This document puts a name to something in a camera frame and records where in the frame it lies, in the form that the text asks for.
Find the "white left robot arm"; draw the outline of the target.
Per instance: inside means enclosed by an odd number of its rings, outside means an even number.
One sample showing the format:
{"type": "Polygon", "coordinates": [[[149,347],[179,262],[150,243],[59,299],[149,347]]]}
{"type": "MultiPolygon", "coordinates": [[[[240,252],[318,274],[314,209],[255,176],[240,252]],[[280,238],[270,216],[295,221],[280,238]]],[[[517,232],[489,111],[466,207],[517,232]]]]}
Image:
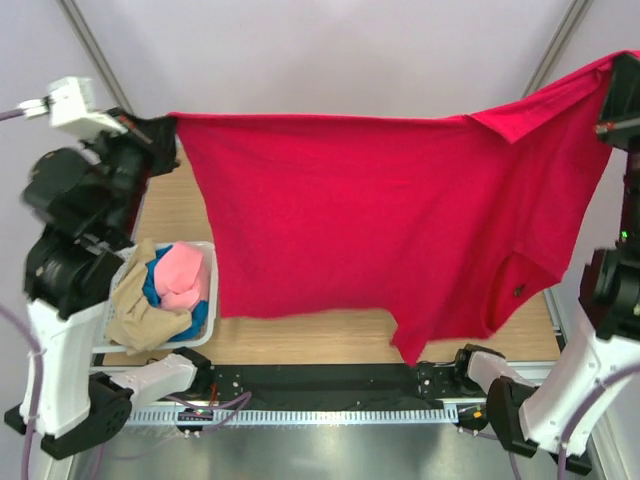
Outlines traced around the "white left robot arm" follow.
{"type": "Polygon", "coordinates": [[[109,441],[134,410],[201,392],[210,377],[210,361],[186,347],[116,376],[89,370],[97,323],[147,183],[177,167],[175,133],[173,117],[146,120],[110,109],[91,119],[79,148],[42,156],[23,190],[44,229],[25,261],[27,390],[4,420],[25,437],[39,435],[56,460],[109,441]]]}

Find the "red polo shirt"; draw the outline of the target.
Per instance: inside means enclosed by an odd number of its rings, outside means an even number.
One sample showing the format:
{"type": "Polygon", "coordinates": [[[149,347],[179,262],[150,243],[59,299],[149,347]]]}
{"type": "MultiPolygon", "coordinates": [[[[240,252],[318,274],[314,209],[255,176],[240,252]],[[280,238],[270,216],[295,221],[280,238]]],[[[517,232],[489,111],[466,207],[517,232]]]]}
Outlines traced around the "red polo shirt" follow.
{"type": "Polygon", "coordinates": [[[382,309],[411,365],[492,336],[569,267],[611,155],[595,124],[613,70],[439,119],[177,114],[221,315],[382,309]]]}

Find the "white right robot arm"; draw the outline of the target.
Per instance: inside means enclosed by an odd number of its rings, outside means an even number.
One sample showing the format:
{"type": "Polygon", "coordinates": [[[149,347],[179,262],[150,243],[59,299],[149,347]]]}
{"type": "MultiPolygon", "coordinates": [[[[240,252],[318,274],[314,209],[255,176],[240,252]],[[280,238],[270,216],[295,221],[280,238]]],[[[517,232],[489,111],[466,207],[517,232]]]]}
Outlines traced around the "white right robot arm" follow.
{"type": "Polygon", "coordinates": [[[486,395],[492,436],[511,458],[539,450],[556,461],[557,476],[586,475],[588,438],[608,406],[639,372],[639,57],[622,53],[595,133],[627,154],[619,236],[594,252],[580,284],[587,316],[540,386],[520,376],[496,351],[468,344],[453,365],[455,385],[486,395]]]}

